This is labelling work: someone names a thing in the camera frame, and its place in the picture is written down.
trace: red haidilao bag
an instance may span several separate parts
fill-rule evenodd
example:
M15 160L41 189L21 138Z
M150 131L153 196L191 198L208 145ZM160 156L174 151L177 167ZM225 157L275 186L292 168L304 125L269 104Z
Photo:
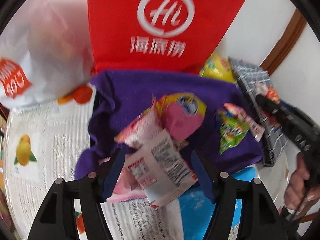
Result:
M198 73L245 0L88 0L97 71Z

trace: orange fruit print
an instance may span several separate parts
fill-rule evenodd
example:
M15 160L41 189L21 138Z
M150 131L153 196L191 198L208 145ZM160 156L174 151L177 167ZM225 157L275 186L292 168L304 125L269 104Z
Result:
M77 224L77 228L78 228L78 231L80 234L85 232L82 214L79 214L79 217L76 218L76 224Z
M90 101L92 96L92 89L88 86L78 87L75 92L73 92L75 101L79 105L83 105Z
M57 100L57 103L58 105L63 105L71 101L72 99L74 99L77 104L84 105L90 101L91 96L92 96L92 88L87 85L83 85L78 87L71 94L66 95L62 98L59 98Z

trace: red logo on white bag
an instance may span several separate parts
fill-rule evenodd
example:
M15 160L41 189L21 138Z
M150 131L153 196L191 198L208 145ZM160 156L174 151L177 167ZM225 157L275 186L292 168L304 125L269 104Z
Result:
M147 33L163 38L183 33L194 15L193 0L141 0L137 11L140 26Z
M20 65L4 58L0 60L0 81L6 96L13 99L23 94L32 85Z

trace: human hand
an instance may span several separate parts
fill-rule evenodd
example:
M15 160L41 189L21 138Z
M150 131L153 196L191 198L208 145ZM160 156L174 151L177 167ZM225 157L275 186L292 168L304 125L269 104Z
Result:
M310 178L310 174L303 160L303 153L297 155L297 169L292 174L289 185L284 193L284 203L287 208L296 210L306 192L304 181ZM302 211L308 201L320 198L320 185L309 190L307 198L298 211Z

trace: lace tablecloth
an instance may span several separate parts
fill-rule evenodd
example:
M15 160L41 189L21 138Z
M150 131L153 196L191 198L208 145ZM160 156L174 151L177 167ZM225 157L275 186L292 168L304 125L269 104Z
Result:
M38 208L56 178L73 180L81 152L89 147L88 122L92 116L95 88L85 105L75 101L58 105L51 102L24 113L10 113L4 144L4 180L8 206L22 239L27 239ZM37 162L15 165L20 137L29 135ZM80 212L79 200L75 209ZM125 203L104 203L105 219L116 240L183 240L179 201L155 211L147 199ZM235 240L238 227L231 230ZM86 240L85 233L80 235Z

